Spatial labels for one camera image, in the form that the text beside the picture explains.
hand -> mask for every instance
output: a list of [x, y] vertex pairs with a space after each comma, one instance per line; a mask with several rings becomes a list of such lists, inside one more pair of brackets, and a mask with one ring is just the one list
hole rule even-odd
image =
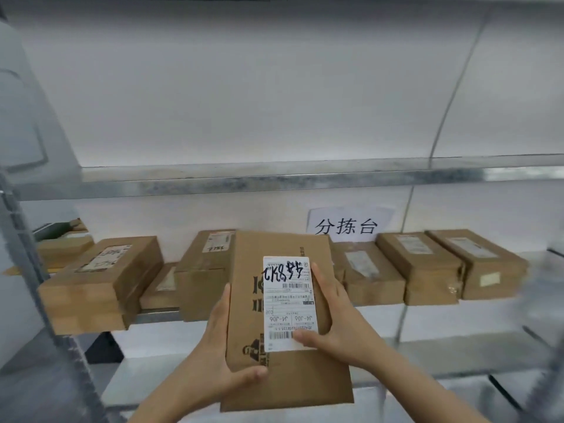
[[229, 296], [227, 284], [215, 305], [206, 331], [192, 353], [139, 406], [131, 422], [177, 422], [197, 409], [218, 402], [230, 391], [257, 382], [268, 374], [262, 366], [231, 372], [225, 361]]
[[292, 337], [353, 367], [370, 370], [378, 349], [386, 345], [384, 340], [352, 305], [342, 284], [333, 277], [326, 278], [315, 263], [311, 269], [329, 305], [333, 325], [325, 335], [297, 329]]

galvanized steel shelf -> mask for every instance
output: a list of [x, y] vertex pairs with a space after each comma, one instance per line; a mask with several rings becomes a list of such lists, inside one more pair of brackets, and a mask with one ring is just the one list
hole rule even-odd
[[52, 200], [548, 179], [564, 179], [564, 155], [89, 167], [16, 190]]

